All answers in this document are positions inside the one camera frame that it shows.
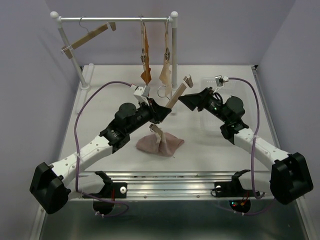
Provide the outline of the brown orange underwear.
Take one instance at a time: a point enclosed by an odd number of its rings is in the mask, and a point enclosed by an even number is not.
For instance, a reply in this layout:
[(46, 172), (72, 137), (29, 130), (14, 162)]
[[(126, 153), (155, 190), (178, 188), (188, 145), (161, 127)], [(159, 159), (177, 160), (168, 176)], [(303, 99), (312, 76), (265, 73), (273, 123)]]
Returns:
[(150, 68), (150, 56), (149, 56), (149, 43), (148, 43), (148, 36), (147, 36), (147, 29), (145, 27), (146, 31), (146, 38), (145, 38), (145, 47), (146, 47), (146, 60), (145, 60), (145, 68), (143, 68), (143, 72), (141, 73), (140, 77), (144, 81), (146, 85), (148, 85), (151, 80), (151, 68)]

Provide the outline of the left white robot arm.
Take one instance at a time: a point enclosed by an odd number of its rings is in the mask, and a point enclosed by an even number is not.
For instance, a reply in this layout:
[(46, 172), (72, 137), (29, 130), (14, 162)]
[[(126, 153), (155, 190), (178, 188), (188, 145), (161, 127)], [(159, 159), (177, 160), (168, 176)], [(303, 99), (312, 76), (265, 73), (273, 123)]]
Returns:
[(130, 141), (130, 134), (144, 124), (161, 123), (171, 111), (152, 98), (147, 98), (139, 107), (123, 103), (106, 129), (78, 152), (51, 165), (39, 164), (31, 181), (31, 194), (48, 214), (56, 213), (68, 202), (71, 190), (67, 185), (80, 171), (118, 151)]

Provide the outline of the pink underwear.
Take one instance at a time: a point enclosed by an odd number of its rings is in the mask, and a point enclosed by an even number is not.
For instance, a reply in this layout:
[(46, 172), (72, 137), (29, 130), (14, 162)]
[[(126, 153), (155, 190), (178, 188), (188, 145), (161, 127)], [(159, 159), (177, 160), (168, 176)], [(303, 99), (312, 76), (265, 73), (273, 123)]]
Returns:
[(135, 147), (145, 153), (154, 154), (162, 157), (172, 157), (176, 150), (185, 141), (168, 132), (163, 134), (152, 133), (139, 139)]

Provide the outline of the beige clip hanger brown underwear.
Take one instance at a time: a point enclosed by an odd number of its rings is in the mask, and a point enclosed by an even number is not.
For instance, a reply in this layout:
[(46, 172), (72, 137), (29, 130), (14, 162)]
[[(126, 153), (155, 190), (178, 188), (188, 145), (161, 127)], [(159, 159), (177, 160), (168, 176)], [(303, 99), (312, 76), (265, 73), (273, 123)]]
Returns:
[(141, 34), (140, 59), (141, 59), (142, 66), (145, 69), (146, 68), (146, 57), (147, 57), (147, 53), (146, 53), (146, 26), (142, 20), (142, 17), (140, 17), (140, 34)]

